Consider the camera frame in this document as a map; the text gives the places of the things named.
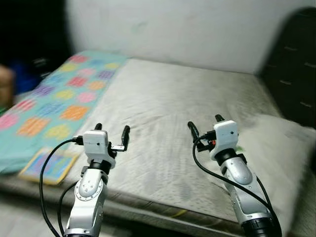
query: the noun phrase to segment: wall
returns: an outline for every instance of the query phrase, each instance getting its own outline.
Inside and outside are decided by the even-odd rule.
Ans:
[[[315,0],[68,0],[75,51],[253,73],[282,20]]]

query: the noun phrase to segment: colorful blanket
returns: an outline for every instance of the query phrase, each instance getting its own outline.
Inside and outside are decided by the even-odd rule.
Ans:
[[[22,169],[42,147],[72,138],[125,56],[84,51],[69,58],[0,117],[0,173]]]

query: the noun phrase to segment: black wire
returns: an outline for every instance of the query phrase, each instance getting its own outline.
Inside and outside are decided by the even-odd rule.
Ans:
[[[39,175],[39,197],[40,197],[40,208],[41,208],[41,212],[43,214],[44,220],[46,222],[46,224],[48,225],[49,229],[52,231],[52,233],[56,236],[56,237],[60,237],[58,232],[55,230],[55,228],[53,227],[52,223],[49,221],[49,218],[47,216],[46,213],[46,209],[45,209],[45,200],[44,200],[44,194],[43,194],[43,174],[44,174],[44,170],[46,168],[46,165],[49,161],[49,159],[52,157],[52,155],[55,153],[55,151],[57,151],[58,148],[60,148],[62,145],[69,143],[69,142],[73,142],[74,139],[69,139],[66,140],[62,143],[60,143],[57,147],[55,147],[51,153],[48,155],[47,159],[45,160],[43,167],[40,171],[40,175]]]
[[[238,183],[235,183],[234,181],[232,180],[229,180],[221,175],[218,175],[210,170],[208,170],[207,168],[205,168],[197,159],[197,156],[196,156],[196,146],[197,146],[197,143],[201,140],[201,139],[204,139],[203,136],[199,137],[198,139],[196,139],[196,141],[194,142],[193,144],[193,147],[192,147],[192,155],[193,155],[193,159],[195,161],[195,163],[197,164],[197,166],[203,170],[204,172],[214,176],[215,178],[217,179],[220,179],[226,183],[229,183],[230,185],[233,185],[235,186],[236,188],[239,188],[240,190],[243,190],[245,193],[249,194],[250,196],[254,197],[255,199],[257,199],[259,202],[261,202],[271,213],[272,215],[272,218],[274,220],[274,223],[276,224],[276,227],[278,229],[278,232],[279,232],[279,236],[281,237],[282,236],[282,229],[281,229],[281,226],[280,226],[280,223],[278,221],[278,218],[277,218],[277,215],[276,213],[274,212],[273,208],[271,205],[267,204],[262,198],[260,198],[259,196],[255,195],[253,192],[249,191],[248,189],[244,188],[243,186],[241,186],[240,184]]]
[[[64,235],[64,227],[63,227],[63,223],[61,221],[61,208],[62,208],[62,204],[63,204],[63,198],[66,195],[66,193],[73,188],[75,185],[77,184],[77,182],[74,182],[73,184],[71,184],[67,189],[65,189],[63,191],[63,193],[61,194],[60,198],[59,198],[59,203],[58,203],[58,210],[57,210],[57,218],[58,218],[58,225],[59,225],[59,230],[61,235]]]
[[[260,187],[261,187],[261,190],[263,192],[263,194],[265,195],[265,198],[267,200],[267,203],[272,206],[271,202],[270,202],[270,199],[269,199],[269,196],[267,194],[267,191],[265,189],[265,187],[263,186],[263,184],[261,183],[261,180],[259,179],[259,177],[257,176],[257,182],[259,183]]]

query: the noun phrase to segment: pillow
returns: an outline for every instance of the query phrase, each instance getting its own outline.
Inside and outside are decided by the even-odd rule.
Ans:
[[[301,182],[311,158],[316,131],[299,124],[268,115],[257,115],[240,130],[238,146],[248,166],[262,181],[285,235],[289,232]],[[219,172],[218,164],[209,169]],[[211,182],[223,186],[209,176]]]

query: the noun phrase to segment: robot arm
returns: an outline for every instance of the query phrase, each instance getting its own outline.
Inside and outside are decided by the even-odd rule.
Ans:
[[[214,130],[202,136],[208,144],[200,142],[197,151],[209,150],[211,159],[217,161],[225,178],[264,199],[257,183],[257,176],[247,166],[244,155],[236,154],[237,123],[232,120],[225,121],[220,115],[215,117],[218,123],[214,125]],[[195,143],[200,139],[198,130],[192,122],[189,122],[188,126]],[[247,237],[278,236],[273,217],[261,202],[232,184],[225,183],[225,186],[230,193],[237,220]]]
[[[76,138],[90,164],[81,172],[81,179],[75,186],[75,203],[65,229],[65,237],[98,237],[103,219],[103,204],[107,195],[110,169],[115,167],[117,152],[127,150],[129,126],[124,128],[122,144],[111,146],[108,134],[99,123],[94,130]]]

